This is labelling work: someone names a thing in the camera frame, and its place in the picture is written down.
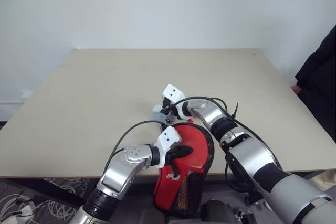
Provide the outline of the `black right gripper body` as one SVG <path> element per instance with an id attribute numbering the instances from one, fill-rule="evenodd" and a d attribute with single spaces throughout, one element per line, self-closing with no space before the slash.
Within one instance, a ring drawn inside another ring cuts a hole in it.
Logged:
<path id="1" fill-rule="evenodd" d="M 162 102 L 161 113 L 168 119 L 174 119 L 175 112 L 172 102 L 168 98 L 164 98 Z"/>

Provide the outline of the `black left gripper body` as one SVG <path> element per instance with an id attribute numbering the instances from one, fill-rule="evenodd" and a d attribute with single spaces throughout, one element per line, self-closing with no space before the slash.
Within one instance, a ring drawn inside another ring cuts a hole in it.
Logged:
<path id="1" fill-rule="evenodd" d="M 165 165 L 170 165 L 172 160 L 178 159 L 181 157 L 181 147 L 176 146 L 170 149 L 165 156 Z"/>

